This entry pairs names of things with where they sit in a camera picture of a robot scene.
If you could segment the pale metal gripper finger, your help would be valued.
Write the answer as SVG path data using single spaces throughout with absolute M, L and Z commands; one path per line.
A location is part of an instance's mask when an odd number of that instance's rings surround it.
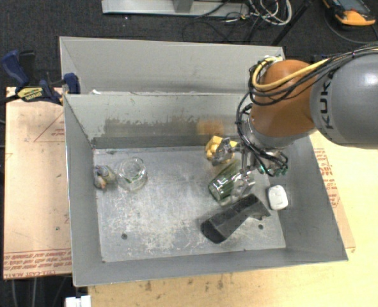
M 255 178 L 252 172 L 240 172 L 235 176 L 233 181 L 233 187 L 229 195 L 228 203 L 235 203 L 247 196 L 254 184 Z
M 230 162 L 234 156 L 237 142 L 230 138 L 212 138 L 211 162 L 213 166 Z

